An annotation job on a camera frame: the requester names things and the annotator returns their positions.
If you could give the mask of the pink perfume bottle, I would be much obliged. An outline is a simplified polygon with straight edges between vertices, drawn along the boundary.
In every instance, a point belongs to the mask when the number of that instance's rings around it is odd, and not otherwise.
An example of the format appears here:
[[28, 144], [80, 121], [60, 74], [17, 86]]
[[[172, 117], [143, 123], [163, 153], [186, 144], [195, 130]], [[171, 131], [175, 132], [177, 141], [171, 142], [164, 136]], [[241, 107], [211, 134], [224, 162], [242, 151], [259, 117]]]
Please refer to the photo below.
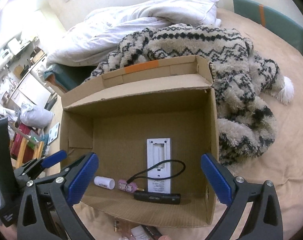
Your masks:
[[134, 182], [127, 183], [126, 180], [120, 179], [118, 181], [118, 189], [127, 193], [134, 193], [139, 190], [139, 187]]

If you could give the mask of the white rectangular device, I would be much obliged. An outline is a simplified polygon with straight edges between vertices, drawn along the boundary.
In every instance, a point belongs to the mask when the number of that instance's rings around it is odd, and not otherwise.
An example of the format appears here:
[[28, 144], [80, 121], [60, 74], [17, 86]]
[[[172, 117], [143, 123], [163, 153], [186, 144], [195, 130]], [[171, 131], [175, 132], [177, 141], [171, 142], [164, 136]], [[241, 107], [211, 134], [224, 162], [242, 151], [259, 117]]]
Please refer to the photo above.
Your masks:
[[147, 140], [148, 192], [171, 193], [170, 138]]

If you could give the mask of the wooden chair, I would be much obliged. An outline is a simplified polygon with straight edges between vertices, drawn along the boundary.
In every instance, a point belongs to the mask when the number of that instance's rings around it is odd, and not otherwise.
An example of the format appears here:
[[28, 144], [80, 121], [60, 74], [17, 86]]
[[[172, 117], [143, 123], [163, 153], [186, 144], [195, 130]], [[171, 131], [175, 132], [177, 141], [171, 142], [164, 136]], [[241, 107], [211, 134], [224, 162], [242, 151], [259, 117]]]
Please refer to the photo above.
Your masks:
[[13, 126], [14, 139], [10, 141], [9, 150], [13, 168], [19, 168], [32, 159], [39, 159], [42, 155], [44, 142], [35, 131], [21, 123]]

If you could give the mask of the black flashlight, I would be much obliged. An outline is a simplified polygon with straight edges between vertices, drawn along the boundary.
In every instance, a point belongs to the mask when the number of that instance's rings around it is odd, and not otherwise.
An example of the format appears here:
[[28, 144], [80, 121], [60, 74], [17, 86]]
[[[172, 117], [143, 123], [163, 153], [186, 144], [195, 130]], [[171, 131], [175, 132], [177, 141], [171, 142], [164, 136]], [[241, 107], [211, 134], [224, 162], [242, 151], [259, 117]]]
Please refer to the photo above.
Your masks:
[[181, 201], [181, 194], [175, 193], [156, 193], [147, 191], [135, 191], [134, 199], [142, 202], [156, 203], [156, 204], [173, 204], [179, 205]]

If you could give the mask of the white plastic bag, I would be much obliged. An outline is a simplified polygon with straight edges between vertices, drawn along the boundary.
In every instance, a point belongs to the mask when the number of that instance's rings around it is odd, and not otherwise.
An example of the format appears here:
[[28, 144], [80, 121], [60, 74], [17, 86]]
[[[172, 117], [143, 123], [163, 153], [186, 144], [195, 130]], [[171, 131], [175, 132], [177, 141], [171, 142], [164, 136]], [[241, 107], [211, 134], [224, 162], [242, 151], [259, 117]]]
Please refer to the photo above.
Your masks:
[[41, 108], [34, 104], [21, 104], [20, 120], [26, 126], [44, 129], [51, 123], [53, 117], [54, 114], [47, 109]]

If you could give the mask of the black and cream knit blanket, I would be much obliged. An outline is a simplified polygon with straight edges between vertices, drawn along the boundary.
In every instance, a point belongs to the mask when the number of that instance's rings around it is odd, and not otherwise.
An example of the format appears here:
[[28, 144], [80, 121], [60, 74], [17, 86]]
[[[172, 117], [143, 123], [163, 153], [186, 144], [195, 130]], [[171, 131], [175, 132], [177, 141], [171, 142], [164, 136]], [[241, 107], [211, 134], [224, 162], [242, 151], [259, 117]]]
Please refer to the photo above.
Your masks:
[[209, 61], [219, 130], [220, 161], [241, 163], [275, 142], [276, 119], [262, 93], [288, 104], [294, 85], [273, 59], [262, 57], [236, 29], [175, 24], [126, 35], [91, 72], [94, 78], [152, 60], [196, 55]]

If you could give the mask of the white floor scale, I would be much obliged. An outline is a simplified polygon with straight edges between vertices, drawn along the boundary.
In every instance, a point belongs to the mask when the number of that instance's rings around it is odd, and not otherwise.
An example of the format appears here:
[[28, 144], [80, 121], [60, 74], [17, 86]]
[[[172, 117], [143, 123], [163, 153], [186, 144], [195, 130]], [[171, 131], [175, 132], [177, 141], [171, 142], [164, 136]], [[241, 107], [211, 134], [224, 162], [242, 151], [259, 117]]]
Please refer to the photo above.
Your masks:
[[49, 130], [49, 139], [48, 144], [50, 145], [54, 140], [58, 138], [59, 134], [59, 126], [60, 123], [57, 122], [50, 130]]

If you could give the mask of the white bottle red label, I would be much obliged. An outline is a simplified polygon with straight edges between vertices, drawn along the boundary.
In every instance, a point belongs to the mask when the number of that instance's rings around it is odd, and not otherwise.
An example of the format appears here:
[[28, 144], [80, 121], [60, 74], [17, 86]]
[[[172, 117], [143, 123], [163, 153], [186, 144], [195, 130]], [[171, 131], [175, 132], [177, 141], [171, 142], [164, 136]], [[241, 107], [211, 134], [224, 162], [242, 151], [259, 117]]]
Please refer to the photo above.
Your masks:
[[131, 233], [136, 240], [151, 240], [151, 237], [145, 232], [141, 225], [132, 228]]

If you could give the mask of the white duvet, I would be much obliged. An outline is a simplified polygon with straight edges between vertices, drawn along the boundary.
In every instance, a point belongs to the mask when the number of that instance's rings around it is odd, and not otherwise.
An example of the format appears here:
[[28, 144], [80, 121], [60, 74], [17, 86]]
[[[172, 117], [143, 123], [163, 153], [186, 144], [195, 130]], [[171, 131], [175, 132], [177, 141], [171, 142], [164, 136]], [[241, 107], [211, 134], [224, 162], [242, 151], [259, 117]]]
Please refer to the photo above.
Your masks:
[[219, 0], [149, 0], [123, 7], [95, 9], [71, 27], [47, 54], [47, 65], [97, 66], [126, 35], [147, 27], [183, 23], [220, 26]]

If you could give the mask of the black lipstick tube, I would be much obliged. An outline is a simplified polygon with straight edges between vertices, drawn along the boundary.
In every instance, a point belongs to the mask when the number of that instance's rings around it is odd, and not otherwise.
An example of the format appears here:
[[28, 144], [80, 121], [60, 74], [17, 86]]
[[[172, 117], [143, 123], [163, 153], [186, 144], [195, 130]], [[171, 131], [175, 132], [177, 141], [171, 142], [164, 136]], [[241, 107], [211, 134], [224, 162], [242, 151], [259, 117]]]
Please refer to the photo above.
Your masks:
[[164, 236], [160, 231], [154, 226], [141, 225], [143, 230], [147, 233], [147, 235], [153, 240], [164, 239]]

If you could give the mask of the brown cardboard box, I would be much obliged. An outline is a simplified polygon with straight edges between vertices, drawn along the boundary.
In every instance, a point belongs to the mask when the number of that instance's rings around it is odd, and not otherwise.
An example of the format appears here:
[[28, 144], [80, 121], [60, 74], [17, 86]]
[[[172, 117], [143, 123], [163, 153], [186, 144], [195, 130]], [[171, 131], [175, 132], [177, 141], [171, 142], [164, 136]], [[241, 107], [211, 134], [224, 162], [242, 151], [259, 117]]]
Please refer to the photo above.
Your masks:
[[97, 175], [128, 179], [147, 167], [148, 139], [168, 138], [178, 205], [146, 203], [119, 189], [90, 184], [82, 202], [111, 216], [167, 228], [211, 224], [216, 196], [201, 156], [219, 154], [212, 64], [190, 55], [149, 61], [95, 77], [62, 96], [60, 147], [67, 165], [94, 152]]

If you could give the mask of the white pill bottle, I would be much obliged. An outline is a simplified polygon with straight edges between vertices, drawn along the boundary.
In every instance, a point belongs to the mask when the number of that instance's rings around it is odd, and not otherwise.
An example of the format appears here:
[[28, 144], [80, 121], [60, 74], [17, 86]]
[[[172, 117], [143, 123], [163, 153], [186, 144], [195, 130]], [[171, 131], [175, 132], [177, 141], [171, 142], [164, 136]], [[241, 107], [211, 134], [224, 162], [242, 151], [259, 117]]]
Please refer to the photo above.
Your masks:
[[94, 184], [108, 190], [113, 190], [115, 188], [115, 181], [113, 178], [96, 176], [94, 178]]

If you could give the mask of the white water heater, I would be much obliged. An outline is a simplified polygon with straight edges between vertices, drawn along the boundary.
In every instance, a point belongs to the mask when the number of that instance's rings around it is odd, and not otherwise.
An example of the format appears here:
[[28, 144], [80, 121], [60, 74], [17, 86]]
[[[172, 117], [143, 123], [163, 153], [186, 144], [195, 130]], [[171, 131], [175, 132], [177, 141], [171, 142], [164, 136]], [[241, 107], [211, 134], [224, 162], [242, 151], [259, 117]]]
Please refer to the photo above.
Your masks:
[[9, 49], [5, 49], [0, 53], [0, 70], [9, 63], [12, 58], [12, 53]]

